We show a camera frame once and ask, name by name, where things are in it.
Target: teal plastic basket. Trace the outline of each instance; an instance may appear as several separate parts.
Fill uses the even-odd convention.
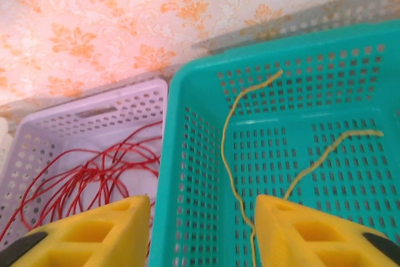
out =
[[[238,93],[279,69],[277,81],[240,100],[226,133],[246,214],[253,218],[258,194],[282,197],[341,133],[376,129],[384,137],[342,142],[289,200],[400,244],[400,21],[390,21],[232,49],[175,75],[150,267],[251,266],[251,229],[221,161],[221,131]]]

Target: yellow wire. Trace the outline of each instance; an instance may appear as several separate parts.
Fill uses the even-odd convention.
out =
[[[256,84],[254,86],[248,87],[247,89],[241,91],[239,93],[239,95],[236,96],[235,101],[233,102],[232,108],[229,111],[229,114],[226,117],[225,120],[225,124],[224,124],[224,128],[222,129],[222,138],[221,138],[221,157],[222,157],[222,161],[224,162],[226,171],[229,175],[229,181],[231,182],[231,189],[232,189],[232,193],[235,196],[235,198],[237,199],[237,201],[240,203],[240,212],[242,213],[242,217],[244,222],[251,227],[251,235],[250,235],[250,244],[251,244],[251,258],[252,258],[252,265],[253,267],[257,267],[257,262],[256,262],[256,248],[254,246],[254,237],[256,235],[256,228],[254,227],[253,222],[251,222],[251,220],[246,216],[245,212],[244,212],[244,205],[243,205],[243,199],[242,197],[236,192],[236,188],[235,188],[235,184],[233,181],[233,176],[232,176],[232,171],[229,168],[228,162],[226,161],[225,158],[225,150],[224,150],[224,144],[225,144],[225,134],[226,134],[226,128],[229,124],[229,121],[231,120],[231,117],[236,109],[236,106],[238,105],[239,100],[248,92],[251,91],[255,91],[261,88],[264,88],[266,86],[268,86],[269,84],[271,84],[275,79],[277,79],[278,77],[280,77],[282,75],[283,71],[282,69],[279,70],[276,74],[274,74],[274,76],[272,76],[271,78],[267,79],[265,82],[261,83],[261,84]]]
[[[317,169],[319,167],[319,165],[321,165],[323,163],[323,161],[325,161],[325,159],[327,158],[328,154],[331,151],[334,151],[339,146],[339,144],[342,143],[342,141],[344,139],[346,139],[347,137],[350,137],[350,136],[367,136],[367,135],[383,137],[383,133],[381,131],[375,131],[373,129],[365,129],[365,130],[362,130],[362,131],[345,131],[344,133],[342,133],[338,137],[338,139],[335,140],[335,142],[333,142],[333,144],[331,144],[325,150],[325,152],[322,154],[322,156],[314,164],[312,164],[310,167],[306,168],[305,170],[301,171],[295,177],[295,179],[293,180],[293,182],[290,184],[289,188],[287,189],[283,199],[287,200],[289,198],[290,194],[292,193],[294,187],[300,181],[300,179],[302,179],[303,177],[305,177],[306,175],[308,175],[309,173],[311,173],[315,169]]]

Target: basket bottom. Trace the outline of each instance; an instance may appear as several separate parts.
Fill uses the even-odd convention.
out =
[[[227,161],[247,216],[253,219],[258,194],[283,197],[295,175],[317,160],[341,133],[376,129],[385,136],[343,141],[315,172],[297,184],[289,200],[370,226],[400,244],[396,126],[373,110],[230,124]],[[219,220],[224,233],[224,265],[251,266],[251,230],[243,222],[228,178],[222,180],[224,209]]]

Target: yellow object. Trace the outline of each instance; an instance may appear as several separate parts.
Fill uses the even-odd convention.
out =
[[[274,196],[256,200],[262,265],[273,267],[395,267],[363,233],[382,233]]]
[[[342,141],[350,136],[367,136],[367,135],[371,135],[371,136],[379,136],[379,137],[383,137],[383,133],[381,131],[375,131],[373,129],[365,129],[362,131],[346,131],[344,133],[342,133],[340,135],[340,137],[338,137],[337,140],[335,140],[335,142],[333,142],[332,145],[330,145],[325,152],[322,154],[322,156],[314,163],[312,164],[310,167],[308,167],[307,169],[301,171],[293,180],[293,182],[290,184],[289,188],[287,189],[285,196],[283,197],[283,199],[288,199],[290,196],[290,193],[292,193],[294,187],[297,185],[297,183],[300,181],[300,179],[302,179],[303,177],[305,177],[307,174],[313,172],[315,169],[317,169],[319,167],[319,165],[321,165],[325,159],[327,158],[328,154],[331,151],[334,151],[340,143],[342,143]]]
[[[244,222],[246,222],[246,224],[248,226],[251,227],[250,245],[251,245],[251,258],[252,258],[252,261],[253,261],[252,262],[253,267],[257,266],[257,263],[256,263],[256,249],[254,247],[254,236],[256,235],[256,229],[254,228],[253,222],[251,222],[251,220],[246,216],[246,214],[244,212],[244,206],[243,206],[242,197],[238,194],[238,192],[236,192],[236,188],[235,188],[235,184],[234,184],[233,176],[232,176],[232,171],[231,171],[231,169],[230,169],[230,167],[228,165],[228,162],[226,161],[226,158],[225,158],[225,150],[224,150],[225,135],[226,135],[226,129],[228,128],[227,126],[229,124],[229,121],[231,120],[231,117],[232,117],[235,109],[236,109],[236,106],[238,105],[239,100],[244,95],[246,95],[248,92],[255,91],[255,90],[258,90],[258,89],[261,89],[261,88],[264,88],[264,87],[268,86],[275,79],[280,77],[282,75],[282,73],[283,73],[283,71],[282,71],[282,69],[280,69],[277,73],[275,73],[271,78],[267,79],[265,82],[263,82],[261,84],[256,84],[254,86],[248,87],[247,89],[241,91],[239,93],[239,95],[236,96],[236,99],[233,102],[232,108],[231,108],[231,110],[229,111],[229,113],[228,113],[228,115],[226,117],[225,124],[224,124],[224,127],[222,129],[223,132],[222,132],[222,138],[221,138],[221,157],[222,157],[222,161],[223,161],[223,163],[225,165],[226,172],[229,175],[229,181],[231,183],[232,193],[233,193],[233,195],[235,196],[235,198],[237,199],[237,201],[240,204],[240,212],[242,214],[243,220],[244,220]]]
[[[150,201],[133,196],[29,232],[48,235],[12,267],[143,267]]]

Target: floral wallpaper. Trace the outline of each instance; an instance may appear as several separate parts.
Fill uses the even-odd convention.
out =
[[[400,0],[0,0],[0,116],[243,44],[399,17]]]

